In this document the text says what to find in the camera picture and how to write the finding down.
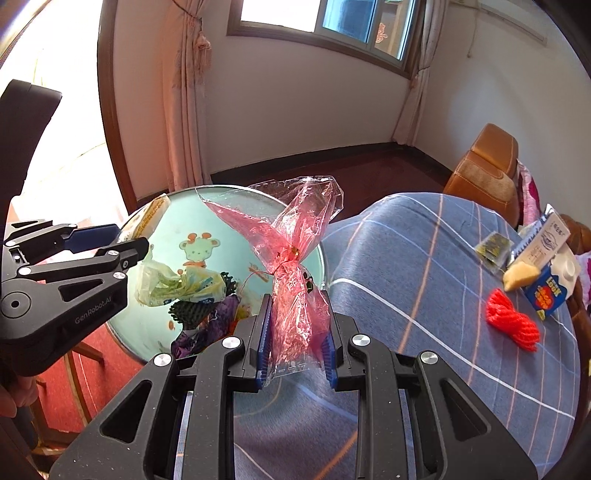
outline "white carton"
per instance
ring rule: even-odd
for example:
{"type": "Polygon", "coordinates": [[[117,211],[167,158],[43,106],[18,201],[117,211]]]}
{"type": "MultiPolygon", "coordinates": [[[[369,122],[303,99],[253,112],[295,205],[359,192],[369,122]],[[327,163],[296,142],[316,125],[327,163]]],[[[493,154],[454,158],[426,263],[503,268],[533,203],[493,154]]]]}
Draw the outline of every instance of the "white carton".
{"type": "Polygon", "coordinates": [[[517,245],[513,257],[516,262],[525,262],[543,270],[566,243],[569,235],[569,229],[560,215],[549,207],[529,234],[517,245]]]}

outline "hand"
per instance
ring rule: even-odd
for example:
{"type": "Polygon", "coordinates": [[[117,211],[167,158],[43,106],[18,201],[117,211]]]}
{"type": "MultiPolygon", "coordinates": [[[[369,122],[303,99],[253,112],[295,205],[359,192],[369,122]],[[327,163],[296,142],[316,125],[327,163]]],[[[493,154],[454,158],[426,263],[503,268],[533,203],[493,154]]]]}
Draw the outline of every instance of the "hand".
{"type": "Polygon", "coordinates": [[[38,395],[35,377],[17,377],[8,390],[0,385],[0,416],[14,418],[17,407],[28,407],[38,395]]]}

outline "baseboard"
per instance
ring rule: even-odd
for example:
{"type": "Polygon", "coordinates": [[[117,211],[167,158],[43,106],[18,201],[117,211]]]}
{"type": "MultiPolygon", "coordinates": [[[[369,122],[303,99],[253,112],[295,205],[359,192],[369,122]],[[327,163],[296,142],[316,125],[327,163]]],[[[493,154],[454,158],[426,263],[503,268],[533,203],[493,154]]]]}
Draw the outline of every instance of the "baseboard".
{"type": "Polygon", "coordinates": [[[156,197],[159,197],[163,193],[168,193],[168,189],[161,190],[160,192],[156,193],[151,193],[150,195],[146,195],[145,197],[138,199],[138,208],[142,208],[144,205],[147,205],[149,202],[154,200],[156,197]]]}
{"type": "Polygon", "coordinates": [[[418,148],[407,145],[398,145],[394,142],[385,142],[367,145],[354,145],[352,147],[331,148],[329,150],[319,150],[314,152],[289,155],[287,157],[273,158],[264,160],[242,167],[230,168],[228,170],[218,171],[212,174],[212,182],[222,185],[240,185],[248,186],[260,181],[269,180],[273,175],[294,168],[308,167],[324,161],[335,160],[338,158],[349,158],[356,155],[368,153],[394,153],[399,151],[407,156],[411,156],[415,161],[415,166],[431,178],[444,186],[452,171],[445,165],[442,165],[434,158],[420,151],[418,148]]]}

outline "milk carton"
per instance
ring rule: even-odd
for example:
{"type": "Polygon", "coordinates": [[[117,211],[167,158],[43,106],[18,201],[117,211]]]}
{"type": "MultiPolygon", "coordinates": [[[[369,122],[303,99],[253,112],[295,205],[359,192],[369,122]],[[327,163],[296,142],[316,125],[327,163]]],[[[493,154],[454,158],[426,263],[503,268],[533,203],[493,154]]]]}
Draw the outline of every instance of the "milk carton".
{"type": "Polygon", "coordinates": [[[580,265],[566,244],[569,235],[558,213],[548,205],[511,253],[514,261],[541,270],[539,278],[523,291],[542,320],[573,294],[580,273],[580,265]]]}
{"type": "Polygon", "coordinates": [[[573,294],[580,273],[577,259],[569,246],[564,244],[544,267],[539,278],[524,288],[525,296],[542,320],[573,294]]]}

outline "screw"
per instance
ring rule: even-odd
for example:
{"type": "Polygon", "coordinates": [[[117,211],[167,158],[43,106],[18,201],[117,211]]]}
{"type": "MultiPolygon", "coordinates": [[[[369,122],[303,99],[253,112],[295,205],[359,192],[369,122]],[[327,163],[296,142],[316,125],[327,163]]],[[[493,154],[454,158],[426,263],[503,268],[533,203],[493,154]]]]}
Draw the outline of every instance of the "screw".
{"type": "Polygon", "coordinates": [[[366,346],[370,343],[370,338],[367,335],[355,335],[353,337],[353,343],[357,346],[366,346]]]}
{"type": "Polygon", "coordinates": [[[427,365],[434,365],[439,360],[439,357],[433,352],[423,352],[421,353],[421,362],[427,365]]]}
{"type": "Polygon", "coordinates": [[[172,361],[173,358],[167,353],[161,353],[160,355],[156,355],[154,357],[154,365],[157,367],[166,367],[166,365],[172,361]]]}
{"type": "Polygon", "coordinates": [[[222,341],[222,345],[225,348],[236,348],[240,345],[240,339],[238,337],[227,337],[222,341]]]}

